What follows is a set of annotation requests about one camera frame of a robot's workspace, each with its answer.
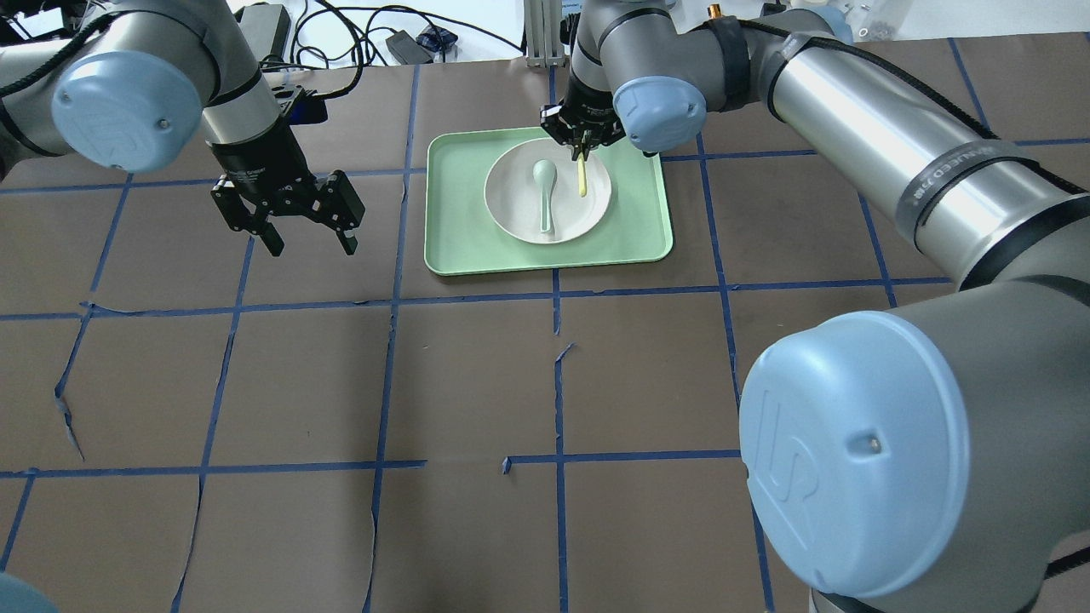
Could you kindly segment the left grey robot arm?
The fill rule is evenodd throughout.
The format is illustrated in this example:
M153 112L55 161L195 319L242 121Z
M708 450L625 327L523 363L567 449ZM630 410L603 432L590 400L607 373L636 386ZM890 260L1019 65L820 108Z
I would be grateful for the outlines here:
M343 95L269 84L225 1L92 3L71 38L3 48L3 175L69 154L141 175L203 135L231 229L278 256L272 218L304 217L354 255L364 203L341 170L310 170L292 129Z

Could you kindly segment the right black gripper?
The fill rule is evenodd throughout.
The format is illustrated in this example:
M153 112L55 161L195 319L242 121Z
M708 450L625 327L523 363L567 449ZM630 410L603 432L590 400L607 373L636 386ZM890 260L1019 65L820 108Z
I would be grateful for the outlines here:
M589 152L611 146L626 135L611 91L589 86L573 72L561 103L541 107L540 125L558 144L571 147L573 157L586 157Z

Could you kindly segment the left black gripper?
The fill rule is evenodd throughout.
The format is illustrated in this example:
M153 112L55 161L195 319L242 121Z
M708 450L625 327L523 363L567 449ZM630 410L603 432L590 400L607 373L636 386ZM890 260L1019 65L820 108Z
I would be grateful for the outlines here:
M313 175L287 120L277 120L256 137L211 143L209 148L223 170L213 187L213 202L235 232L258 237L269 255L278 257L284 240L272 217L300 216L331 229L346 255L358 252L355 230L365 214L358 190L342 170Z

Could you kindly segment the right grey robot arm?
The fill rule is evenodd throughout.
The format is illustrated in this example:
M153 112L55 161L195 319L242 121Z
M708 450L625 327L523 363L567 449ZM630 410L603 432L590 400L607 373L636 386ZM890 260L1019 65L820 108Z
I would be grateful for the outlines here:
M739 459L760 350L856 310L948 295L877 208L755 107L712 115L664 175L673 252L557 272L558 551L571 612L802 612Z

